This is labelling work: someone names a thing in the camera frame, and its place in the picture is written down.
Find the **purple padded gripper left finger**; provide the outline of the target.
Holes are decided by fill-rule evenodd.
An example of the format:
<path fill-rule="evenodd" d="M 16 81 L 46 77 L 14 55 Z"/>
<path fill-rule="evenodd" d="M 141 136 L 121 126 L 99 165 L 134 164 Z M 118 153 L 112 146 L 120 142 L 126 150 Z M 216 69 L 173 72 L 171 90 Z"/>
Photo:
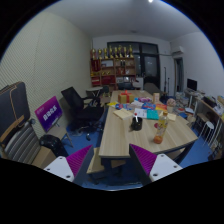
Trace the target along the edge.
<path fill-rule="evenodd" d="M 44 170 L 67 181 L 83 183 L 87 179 L 87 170 L 93 155 L 94 148 L 89 145 L 68 157 L 57 157 Z"/>

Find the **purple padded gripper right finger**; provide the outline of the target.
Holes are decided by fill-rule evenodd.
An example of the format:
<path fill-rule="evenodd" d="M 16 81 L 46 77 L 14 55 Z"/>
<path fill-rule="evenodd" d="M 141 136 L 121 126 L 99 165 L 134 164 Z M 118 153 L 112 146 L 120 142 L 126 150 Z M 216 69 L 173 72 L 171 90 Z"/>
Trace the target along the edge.
<path fill-rule="evenodd" d="M 134 144 L 129 145 L 129 154 L 143 186 L 182 169 L 165 154 L 156 155 Z"/>

